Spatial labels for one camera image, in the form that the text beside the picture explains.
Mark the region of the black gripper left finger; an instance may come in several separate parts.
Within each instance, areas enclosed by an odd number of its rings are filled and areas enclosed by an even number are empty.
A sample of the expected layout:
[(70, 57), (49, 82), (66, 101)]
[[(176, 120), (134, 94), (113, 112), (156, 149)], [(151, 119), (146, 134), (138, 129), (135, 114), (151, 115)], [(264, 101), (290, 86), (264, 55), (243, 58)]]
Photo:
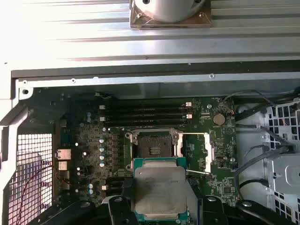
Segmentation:
[(135, 180), (126, 179), (122, 194), (110, 196), (96, 206), (93, 202), (80, 200), (55, 211), (42, 213), (31, 225), (137, 225), (138, 220), (129, 201), (134, 198)]

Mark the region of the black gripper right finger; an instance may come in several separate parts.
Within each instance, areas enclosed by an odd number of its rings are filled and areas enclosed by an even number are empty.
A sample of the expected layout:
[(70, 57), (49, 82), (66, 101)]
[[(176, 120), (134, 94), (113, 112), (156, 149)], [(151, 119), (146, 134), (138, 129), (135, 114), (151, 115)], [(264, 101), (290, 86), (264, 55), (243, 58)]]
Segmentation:
[(263, 205), (252, 200), (237, 201), (234, 207), (212, 195), (206, 196), (201, 205), (200, 225), (293, 225)]

